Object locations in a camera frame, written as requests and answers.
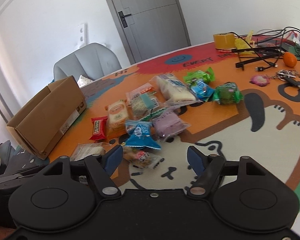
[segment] chair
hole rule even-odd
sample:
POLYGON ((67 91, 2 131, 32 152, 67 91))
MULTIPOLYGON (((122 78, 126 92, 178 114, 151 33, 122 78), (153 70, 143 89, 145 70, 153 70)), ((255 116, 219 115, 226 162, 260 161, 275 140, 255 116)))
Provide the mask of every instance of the chair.
POLYGON ((91 43, 59 60, 53 68, 54 80, 80 75, 91 80, 121 69, 117 56, 105 46, 91 43))

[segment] pink fluffy pendant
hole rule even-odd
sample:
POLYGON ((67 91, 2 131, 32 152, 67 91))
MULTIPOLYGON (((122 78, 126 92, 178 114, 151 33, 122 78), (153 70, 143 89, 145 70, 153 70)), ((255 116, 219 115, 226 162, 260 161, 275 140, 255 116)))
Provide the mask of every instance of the pink fluffy pendant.
POLYGON ((268 76, 255 75, 250 79, 251 84, 256 84, 259 87, 265 87, 270 83, 270 78, 268 76))

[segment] yellow tape roll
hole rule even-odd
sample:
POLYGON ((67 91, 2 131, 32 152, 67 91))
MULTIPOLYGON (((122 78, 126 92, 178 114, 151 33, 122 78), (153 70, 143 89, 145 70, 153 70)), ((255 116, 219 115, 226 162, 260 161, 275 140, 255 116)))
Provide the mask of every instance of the yellow tape roll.
POLYGON ((214 34, 213 39, 216 49, 233 49, 235 47, 233 33, 214 34))

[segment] painted tabletop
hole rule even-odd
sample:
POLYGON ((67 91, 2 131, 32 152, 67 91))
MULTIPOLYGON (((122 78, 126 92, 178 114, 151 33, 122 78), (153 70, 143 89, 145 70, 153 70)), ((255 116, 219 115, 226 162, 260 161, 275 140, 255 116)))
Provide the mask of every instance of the painted tabletop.
MULTIPOLYGON (((215 88, 225 82, 235 82, 244 101, 228 106, 216 102, 187 106, 180 118, 191 126, 172 143, 161 144, 162 150, 156 154, 165 161, 159 165, 159 170, 133 176, 133 167, 123 162, 112 179, 121 189, 186 189, 195 179, 186 161, 186 149, 197 143, 196 147, 203 153, 222 153, 227 160, 251 156, 293 189, 300 200, 300 90, 279 79, 271 80, 266 87, 251 84, 250 78, 257 74, 255 67, 266 64, 252 63, 243 71, 235 68, 238 61, 236 54, 219 52, 213 43, 208 43, 133 65, 83 87, 88 107, 51 152, 50 161, 61 155, 70 156, 77 144, 91 143, 91 118, 107 115, 105 106, 125 99, 127 92, 154 76, 173 73, 183 80, 187 72, 212 67, 216 80, 210 86, 215 88)), ((262 74, 272 76, 280 69, 288 69, 282 60, 278 61, 278 68, 262 74)), ((295 69, 300 74, 300 61, 295 69)), ((123 138, 110 143, 116 145, 120 140, 123 138)), ((300 234, 300 214, 294 229, 300 234)))

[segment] black door handle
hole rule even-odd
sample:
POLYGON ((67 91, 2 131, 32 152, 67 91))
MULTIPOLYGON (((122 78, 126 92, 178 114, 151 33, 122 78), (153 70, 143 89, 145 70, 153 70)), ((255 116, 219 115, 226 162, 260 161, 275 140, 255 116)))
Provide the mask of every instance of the black door handle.
POLYGON ((123 15, 123 11, 118 12, 120 20, 124 28, 128 27, 125 17, 131 16, 132 14, 123 15))

